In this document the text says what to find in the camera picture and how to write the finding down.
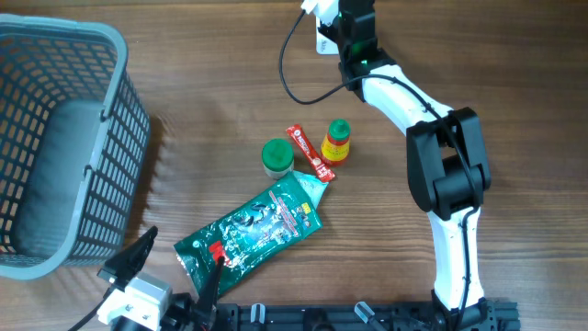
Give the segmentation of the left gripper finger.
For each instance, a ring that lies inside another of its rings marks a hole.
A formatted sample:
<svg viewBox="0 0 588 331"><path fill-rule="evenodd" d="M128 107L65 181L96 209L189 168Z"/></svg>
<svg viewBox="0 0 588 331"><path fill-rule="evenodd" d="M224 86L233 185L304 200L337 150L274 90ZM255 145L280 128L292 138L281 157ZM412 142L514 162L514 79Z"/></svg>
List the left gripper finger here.
<svg viewBox="0 0 588 331"><path fill-rule="evenodd" d="M212 316L213 309L215 308L218 300L221 273L224 265L225 257L219 256L216 259L215 268L210 273L208 280L198 293L196 312L203 317Z"/></svg>
<svg viewBox="0 0 588 331"><path fill-rule="evenodd" d="M142 270L157 234L158 228L152 226L132 245L108 259L97 272L97 276L108 281L114 288L123 290Z"/></svg>

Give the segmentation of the green snack bag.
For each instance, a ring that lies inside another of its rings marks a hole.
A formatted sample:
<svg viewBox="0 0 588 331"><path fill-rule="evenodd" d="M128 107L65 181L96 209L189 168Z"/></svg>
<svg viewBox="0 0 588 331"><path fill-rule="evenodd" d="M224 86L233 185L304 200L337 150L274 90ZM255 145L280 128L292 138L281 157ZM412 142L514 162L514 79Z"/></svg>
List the green snack bag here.
<svg viewBox="0 0 588 331"><path fill-rule="evenodd" d="M219 286L223 295L271 257L322 229L317 208L290 172L174 244L174 250L197 291L215 268L215 258L225 256Z"/></svg>

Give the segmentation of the red coffee stick sachet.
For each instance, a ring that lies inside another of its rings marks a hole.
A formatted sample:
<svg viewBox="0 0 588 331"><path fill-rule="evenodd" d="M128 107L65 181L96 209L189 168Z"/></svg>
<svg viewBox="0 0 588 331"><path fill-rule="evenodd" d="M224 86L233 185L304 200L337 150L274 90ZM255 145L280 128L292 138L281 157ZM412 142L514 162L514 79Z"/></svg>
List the red coffee stick sachet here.
<svg viewBox="0 0 588 331"><path fill-rule="evenodd" d="M317 178L319 178L322 183L329 183L335 179L335 173L320 158L299 124L288 127L286 132L288 136L295 142L295 144L301 149L302 153L315 171Z"/></svg>

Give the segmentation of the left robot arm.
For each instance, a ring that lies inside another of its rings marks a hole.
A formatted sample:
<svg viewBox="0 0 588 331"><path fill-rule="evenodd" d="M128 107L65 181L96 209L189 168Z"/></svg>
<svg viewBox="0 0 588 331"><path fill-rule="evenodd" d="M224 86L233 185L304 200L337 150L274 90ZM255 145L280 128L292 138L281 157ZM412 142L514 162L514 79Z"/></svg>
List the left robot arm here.
<svg viewBox="0 0 588 331"><path fill-rule="evenodd" d="M217 301L225 256L194 300L187 292L142 270L158 229L153 226L133 244L108 259L97 276L109 283L97 308L98 320L113 330L210 330L217 317Z"/></svg>

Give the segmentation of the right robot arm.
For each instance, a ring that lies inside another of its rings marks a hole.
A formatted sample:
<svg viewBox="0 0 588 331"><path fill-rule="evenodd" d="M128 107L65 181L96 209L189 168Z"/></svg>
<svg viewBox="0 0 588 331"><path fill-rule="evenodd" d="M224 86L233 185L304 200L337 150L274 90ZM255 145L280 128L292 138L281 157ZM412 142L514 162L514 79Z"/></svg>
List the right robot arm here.
<svg viewBox="0 0 588 331"><path fill-rule="evenodd" d="M384 113L404 134L412 197L427 214L435 246L433 299L438 325L465 330L486 316L477 261L477 223L491 184L481 124L412 83L380 46L371 1L305 1L338 48L344 87Z"/></svg>

